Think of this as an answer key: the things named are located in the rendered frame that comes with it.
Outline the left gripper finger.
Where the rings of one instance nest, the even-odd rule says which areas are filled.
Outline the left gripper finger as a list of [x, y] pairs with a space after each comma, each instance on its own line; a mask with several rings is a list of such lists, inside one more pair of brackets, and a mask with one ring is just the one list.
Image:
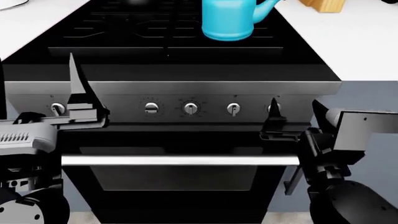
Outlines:
[[71, 95], [67, 102], [70, 119], [87, 122], [94, 121], [94, 100], [89, 86], [80, 66], [70, 53], [70, 89]]
[[87, 80], [81, 67], [79, 67], [79, 79], [81, 81], [81, 84], [83, 85], [83, 89], [85, 92], [85, 96], [82, 96], [82, 98], [84, 98], [84, 101], [87, 101], [89, 104], [93, 105], [94, 109], [97, 110], [97, 120], [100, 121], [101, 119], [104, 119], [105, 124], [103, 126], [107, 127], [109, 123], [108, 116], [110, 114], [110, 111], [105, 106], [103, 106], [103, 104], [100, 102], [100, 99], [96, 96], [96, 93], [90, 86], [89, 81]]

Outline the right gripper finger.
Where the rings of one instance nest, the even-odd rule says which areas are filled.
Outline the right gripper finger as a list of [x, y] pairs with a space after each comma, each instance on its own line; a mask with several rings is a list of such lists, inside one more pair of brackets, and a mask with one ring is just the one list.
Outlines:
[[318, 100], [312, 102], [313, 113], [318, 123], [318, 127], [324, 133], [335, 134], [336, 128], [327, 120], [326, 114], [329, 109]]
[[263, 124], [262, 132], [281, 131], [287, 122], [287, 118], [281, 115], [275, 98], [271, 100], [271, 105], [271, 110]]

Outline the blue kettle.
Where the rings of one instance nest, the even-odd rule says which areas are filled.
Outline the blue kettle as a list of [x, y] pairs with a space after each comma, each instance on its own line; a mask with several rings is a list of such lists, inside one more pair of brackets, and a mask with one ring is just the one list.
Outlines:
[[249, 37], [281, 0], [201, 0], [201, 30], [209, 39], [233, 42]]

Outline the blue grey base cabinet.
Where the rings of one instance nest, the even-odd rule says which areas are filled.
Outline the blue grey base cabinet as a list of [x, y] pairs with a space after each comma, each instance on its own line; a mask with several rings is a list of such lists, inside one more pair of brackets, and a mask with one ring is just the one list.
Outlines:
[[[15, 108], [9, 102], [8, 99], [6, 99], [6, 109], [7, 109], [8, 119], [16, 119], [19, 116], [19, 113], [15, 110]], [[72, 181], [69, 179], [69, 176], [66, 175], [64, 170], [62, 171], [62, 179], [63, 179], [63, 194], [65, 198], [68, 200], [71, 212], [90, 212], [91, 211], [90, 206], [81, 196], [81, 194], [74, 186]]]
[[[343, 82], [335, 95], [322, 96], [328, 108], [398, 111], [398, 82]], [[398, 207], [398, 134], [373, 134], [366, 155], [350, 167], [351, 177], [379, 193]], [[308, 185], [301, 179], [292, 195], [279, 184], [269, 212], [308, 212]]]

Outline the black stainless steel range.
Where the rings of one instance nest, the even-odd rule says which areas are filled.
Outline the black stainless steel range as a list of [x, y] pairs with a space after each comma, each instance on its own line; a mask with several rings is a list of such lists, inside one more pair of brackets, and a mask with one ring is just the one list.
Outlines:
[[[99, 7], [168, 12], [186, 0], [92, 0], [9, 56], [4, 63], [13, 107], [47, 114], [65, 104], [67, 59], [79, 63], [110, 125], [65, 134], [67, 154], [94, 156], [286, 156], [294, 141], [265, 141], [260, 132], [275, 98], [290, 123], [310, 125], [312, 101], [337, 93], [341, 81], [276, 11], [254, 25], [244, 40], [198, 37], [64, 38], [83, 16]], [[199, 111], [189, 116], [186, 102]], [[154, 102], [156, 114], [144, 106]], [[232, 117], [230, 103], [240, 112]], [[258, 224], [262, 222], [285, 168], [265, 169], [247, 191], [108, 191], [86, 167], [65, 173], [101, 224]]]

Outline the wooden knife block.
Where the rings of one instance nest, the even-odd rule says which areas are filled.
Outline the wooden knife block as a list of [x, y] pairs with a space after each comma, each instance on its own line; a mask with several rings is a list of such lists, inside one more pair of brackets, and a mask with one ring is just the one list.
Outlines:
[[320, 13], [339, 13], [346, 0], [299, 0], [303, 5], [312, 7]]

